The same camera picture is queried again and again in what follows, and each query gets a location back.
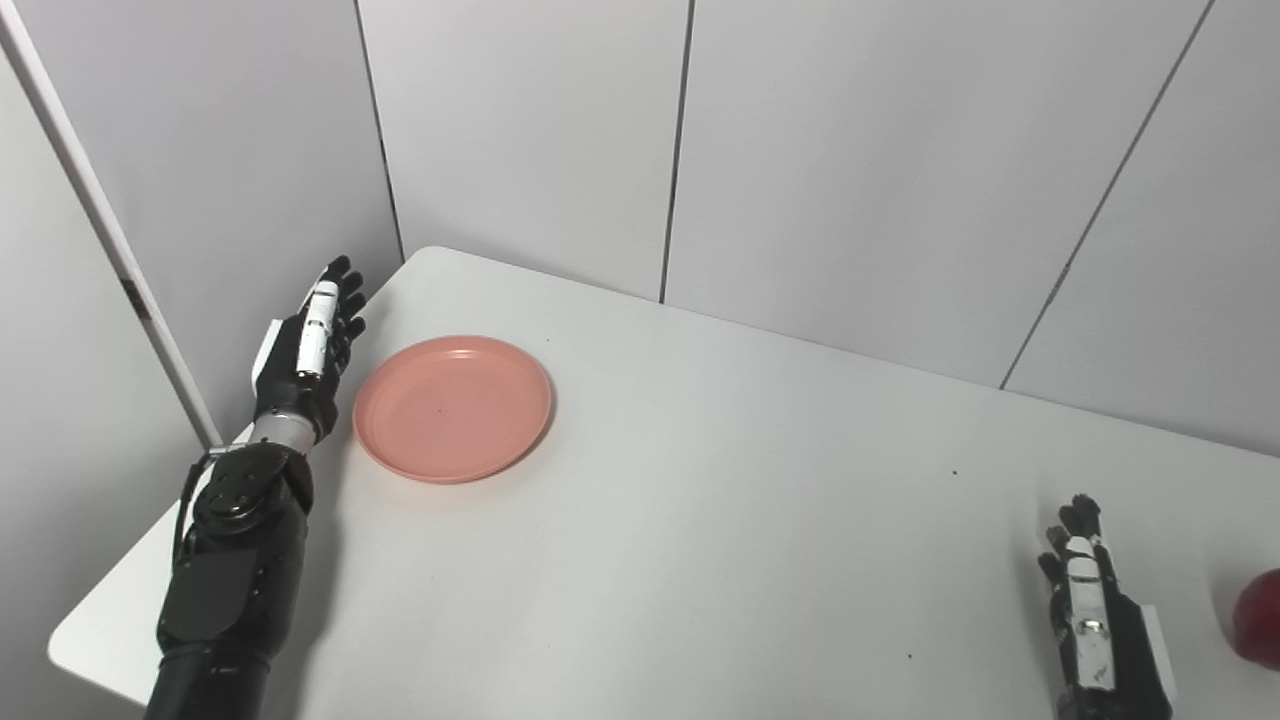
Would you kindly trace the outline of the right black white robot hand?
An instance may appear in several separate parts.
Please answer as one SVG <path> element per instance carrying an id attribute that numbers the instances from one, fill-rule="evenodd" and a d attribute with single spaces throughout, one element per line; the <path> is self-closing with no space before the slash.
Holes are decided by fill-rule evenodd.
<path id="1" fill-rule="evenodd" d="M 1120 587 L 1100 505 L 1075 495 L 1038 559 L 1062 671 L 1059 719 L 1170 719 L 1176 683 L 1158 614 Z"/>

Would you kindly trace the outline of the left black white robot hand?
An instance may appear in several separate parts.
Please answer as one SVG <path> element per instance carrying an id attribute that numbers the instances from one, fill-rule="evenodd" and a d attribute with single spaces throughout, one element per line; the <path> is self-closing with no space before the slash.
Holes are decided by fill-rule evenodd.
<path id="1" fill-rule="evenodd" d="M 362 287 L 362 274 L 340 255 L 320 272 L 297 313 L 270 324 L 253 366 L 255 423 L 296 416 L 315 443 L 333 432 L 340 378 L 366 329 Z"/>

